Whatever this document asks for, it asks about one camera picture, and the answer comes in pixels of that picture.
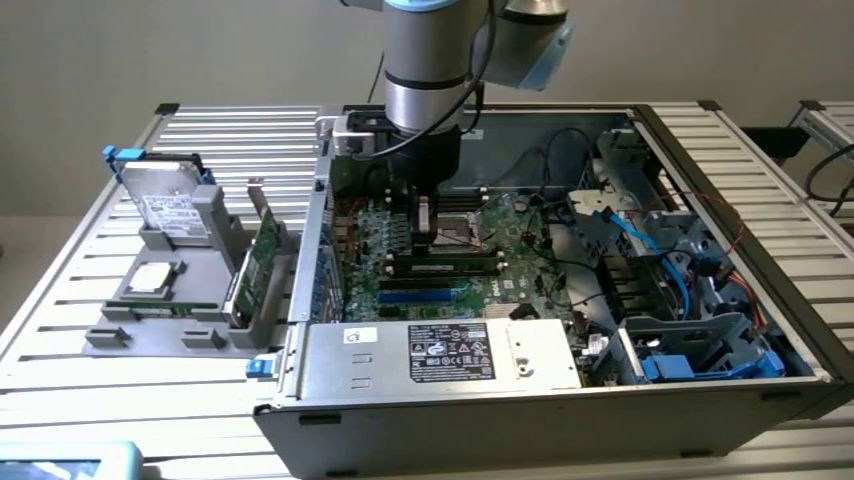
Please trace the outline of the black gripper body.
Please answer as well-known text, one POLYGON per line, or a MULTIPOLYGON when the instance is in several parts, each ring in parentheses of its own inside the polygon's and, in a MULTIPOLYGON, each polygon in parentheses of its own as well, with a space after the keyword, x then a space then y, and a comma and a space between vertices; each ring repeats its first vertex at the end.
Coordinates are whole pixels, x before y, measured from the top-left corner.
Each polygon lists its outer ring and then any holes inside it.
POLYGON ((462 131, 458 126, 427 135, 388 156, 391 173, 415 192, 432 195, 459 169, 462 131))

